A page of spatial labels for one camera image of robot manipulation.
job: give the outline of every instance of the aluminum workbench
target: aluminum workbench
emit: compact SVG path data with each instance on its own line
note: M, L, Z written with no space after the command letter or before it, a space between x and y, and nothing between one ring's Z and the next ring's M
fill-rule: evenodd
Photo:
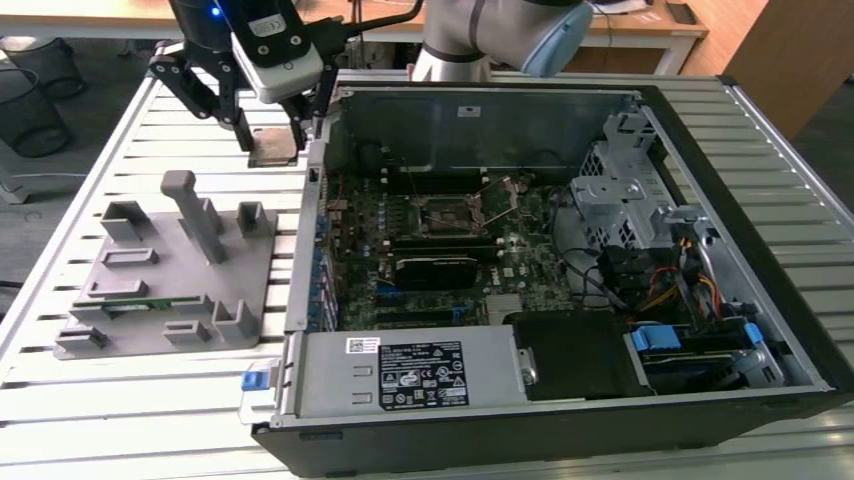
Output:
M349 79L403 80L395 72ZM513 74L497 81L519 81ZM714 78L572 75L572 83L657 84L730 186L849 359L854 358L854 217L738 87ZM286 125L275 105L243 99L254 127ZM688 180L674 171L677 183ZM233 133L197 120L146 79L92 173L0 324L0 478L293 478L238 419L241 375L282 353L306 159L247 169ZM67 322L103 238L110 201L174 211L161 175L191 169L217 208L262 201L279 212L262 343L254 349L60 362ZM850 478L854 412L769 425L718 447L414 473L402 478Z

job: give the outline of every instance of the black case frame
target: black case frame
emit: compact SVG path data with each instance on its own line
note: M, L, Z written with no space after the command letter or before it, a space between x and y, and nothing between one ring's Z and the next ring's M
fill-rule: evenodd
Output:
M409 82L342 82L398 87ZM430 88L483 88L431 83ZM374 421L325 427L253 426L253 438L306 477L413 472L717 445L778 420L806 418L854 400L854 371L726 187L665 95L650 85L490 84L490 89L637 91L684 158L757 278L834 390L561 412Z

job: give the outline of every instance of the green circuit board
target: green circuit board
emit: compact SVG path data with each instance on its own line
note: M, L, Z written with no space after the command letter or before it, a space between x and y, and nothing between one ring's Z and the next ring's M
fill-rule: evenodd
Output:
M552 186L532 187L518 196L518 208L490 222L481 235L503 243L498 262L478 265L471 288L443 291L399 291L394 285L395 259L385 249L390 238L418 238L418 204L411 195L390 195L379 179L345 177L333 182L330 202L333 238L330 243L337 276L339 320L337 330L410 328L423 322L378 321L378 315L405 312L453 311L454 325L487 325L487 298L518 295L524 311L570 310L574 298L566 270L552 245L546 225L554 203ZM453 195L426 196L421 204L454 202ZM507 210L507 195L483 195L482 213L493 218ZM453 221L434 223L447 235L470 234Z

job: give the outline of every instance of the power supply label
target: power supply label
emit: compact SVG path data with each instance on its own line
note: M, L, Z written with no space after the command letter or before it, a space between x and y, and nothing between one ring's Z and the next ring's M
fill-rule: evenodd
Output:
M469 405L461 342L382 345L379 392L383 410Z

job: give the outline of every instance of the motherboard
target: motherboard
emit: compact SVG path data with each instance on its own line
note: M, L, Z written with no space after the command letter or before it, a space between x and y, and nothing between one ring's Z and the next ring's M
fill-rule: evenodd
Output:
M554 250L554 185L526 172L331 176L337 330L501 324L572 310Z

